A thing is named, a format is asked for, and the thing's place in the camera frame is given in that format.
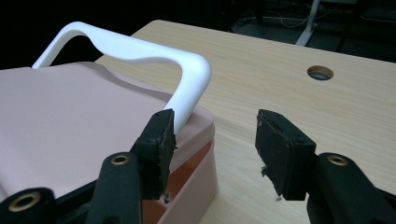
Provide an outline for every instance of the handle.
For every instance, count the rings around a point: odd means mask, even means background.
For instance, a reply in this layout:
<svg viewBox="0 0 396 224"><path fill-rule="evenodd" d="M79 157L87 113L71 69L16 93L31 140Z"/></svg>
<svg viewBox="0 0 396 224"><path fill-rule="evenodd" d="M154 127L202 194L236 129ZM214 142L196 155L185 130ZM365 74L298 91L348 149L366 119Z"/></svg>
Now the handle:
<svg viewBox="0 0 396 224"><path fill-rule="evenodd" d="M175 135L180 133L211 78L210 64L204 57L75 21L56 35L32 67L50 66L67 41L77 35L87 36L105 55L128 63L177 63L181 80L164 109L175 111Z"/></svg>

